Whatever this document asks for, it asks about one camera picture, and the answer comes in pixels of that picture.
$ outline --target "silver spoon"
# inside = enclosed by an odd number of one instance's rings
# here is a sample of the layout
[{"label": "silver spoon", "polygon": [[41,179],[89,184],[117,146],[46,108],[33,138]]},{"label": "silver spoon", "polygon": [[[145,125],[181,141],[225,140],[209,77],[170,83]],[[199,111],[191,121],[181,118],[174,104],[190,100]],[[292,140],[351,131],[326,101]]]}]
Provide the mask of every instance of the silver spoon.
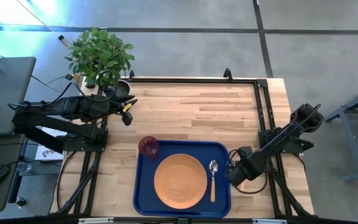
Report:
[{"label": "silver spoon", "polygon": [[212,184],[211,184],[211,202],[215,202],[215,178],[214,174],[218,171],[218,162],[212,160],[209,163],[209,171],[212,173]]}]

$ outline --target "wooden tabletop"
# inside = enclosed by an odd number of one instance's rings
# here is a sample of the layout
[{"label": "wooden tabletop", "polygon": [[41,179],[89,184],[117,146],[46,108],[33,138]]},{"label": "wooden tabletop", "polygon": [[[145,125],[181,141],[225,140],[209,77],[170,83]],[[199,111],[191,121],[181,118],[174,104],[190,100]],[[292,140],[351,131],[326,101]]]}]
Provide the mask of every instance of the wooden tabletop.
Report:
[{"label": "wooden tabletop", "polygon": [[[102,153],[92,216],[140,217],[133,206],[138,142],[144,136],[157,139],[218,141],[228,150],[241,146],[259,149],[260,129],[254,87],[250,84],[202,83],[131,83],[132,94],[139,101],[131,108],[134,120],[125,126],[120,116],[108,118],[109,138]],[[290,106],[283,79],[268,79],[268,89],[275,123],[289,122]],[[96,90],[82,90],[90,94]],[[265,110],[264,94],[261,91]],[[60,184],[61,203],[66,202],[78,185],[84,153],[69,161]],[[283,155],[288,188],[306,211],[313,207],[302,163],[291,154]],[[240,189],[261,188],[265,176],[245,181]],[[276,184],[280,208],[284,212],[281,190]],[[85,189],[82,209],[88,195]],[[244,195],[231,188],[231,210],[226,218],[274,217],[269,183],[255,195]],[[56,200],[51,212],[57,210]]]}]

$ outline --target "red cup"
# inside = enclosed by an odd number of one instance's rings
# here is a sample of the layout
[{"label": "red cup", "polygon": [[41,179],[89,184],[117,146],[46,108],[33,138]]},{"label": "red cup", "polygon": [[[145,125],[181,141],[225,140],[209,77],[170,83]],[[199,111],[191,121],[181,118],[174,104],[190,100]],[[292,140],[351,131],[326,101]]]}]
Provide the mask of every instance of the red cup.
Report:
[{"label": "red cup", "polygon": [[152,136],[146,136],[139,141],[139,152],[144,156],[158,156],[158,140]]}]

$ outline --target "concrete floor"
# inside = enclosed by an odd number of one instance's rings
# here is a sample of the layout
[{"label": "concrete floor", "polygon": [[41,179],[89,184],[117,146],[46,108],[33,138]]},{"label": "concrete floor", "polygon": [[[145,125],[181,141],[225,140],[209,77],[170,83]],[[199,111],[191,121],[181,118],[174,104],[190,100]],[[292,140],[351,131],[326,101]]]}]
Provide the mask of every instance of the concrete floor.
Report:
[{"label": "concrete floor", "polygon": [[[256,29],[252,0],[21,0],[50,26]],[[259,0],[265,29],[358,30],[358,0]],[[41,25],[15,1],[0,5],[0,24]],[[67,40],[79,33],[64,32]],[[117,33],[134,44],[138,75],[267,77],[258,34]],[[68,49],[51,32],[0,31],[0,55],[34,56],[33,75],[49,81],[68,73]],[[358,94],[358,35],[266,34],[273,76],[284,78],[290,106],[322,104],[328,114]],[[59,82],[52,85],[60,89]],[[31,81],[27,100],[57,93]],[[358,139],[358,117],[351,118]],[[306,174],[315,213],[358,221],[358,181],[341,176],[356,170],[339,120],[304,138]],[[19,195],[30,198],[21,210],[8,205],[2,217],[45,215],[55,176],[26,177]]]}]

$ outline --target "orange plate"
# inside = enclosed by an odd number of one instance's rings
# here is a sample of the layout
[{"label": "orange plate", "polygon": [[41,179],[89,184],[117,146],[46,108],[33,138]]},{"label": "orange plate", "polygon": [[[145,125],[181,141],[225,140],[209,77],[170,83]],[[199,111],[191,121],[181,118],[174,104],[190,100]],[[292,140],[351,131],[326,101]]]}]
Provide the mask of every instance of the orange plate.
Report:
[{"label": "orange plate", "polygon": [[187,154],[164,159],[154,175],[154,188],[160,200],[169,207],[190,208],[204,196],[207,180],[201,163]]}]

